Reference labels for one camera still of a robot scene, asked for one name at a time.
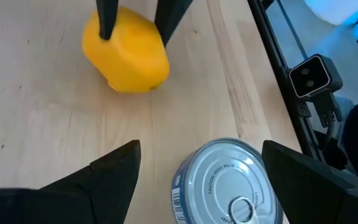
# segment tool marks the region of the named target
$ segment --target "yellow object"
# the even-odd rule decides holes
[[[94,12],[85,26],[82,49],[116,91],[150,91],[168,78],[168,58],[155,24],[130,9],[118,9],[109,40],[100,38]]]

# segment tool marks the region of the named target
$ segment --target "barcode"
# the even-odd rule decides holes
[[[180,206],[180,187],[172,189],[173,212],[178,224],[187,224],[185,214]]]

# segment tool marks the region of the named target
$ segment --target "tin can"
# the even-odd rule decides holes
[[[192,153],[173,178],[178,224],[282,224],[283,210],[261,155],[245,142],[215,139]]]

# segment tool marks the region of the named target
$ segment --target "camera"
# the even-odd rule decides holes
[[[323,91],[333,93],[343,86],[333,61],[319,54],[290,70],[289,79],[295,95],[305,100]]]

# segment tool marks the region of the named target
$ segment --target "wooden table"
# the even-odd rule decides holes
[[[153,18],[156,0],[121,4]],[[246,0],[195,0],[167,46],[169,79],[141,95],[110,89],[82,54],[95,5],[0,0],[0,187],[42,187],[140,139],[126,223],[174,223],[172,177],[207,141],[300,150]]]

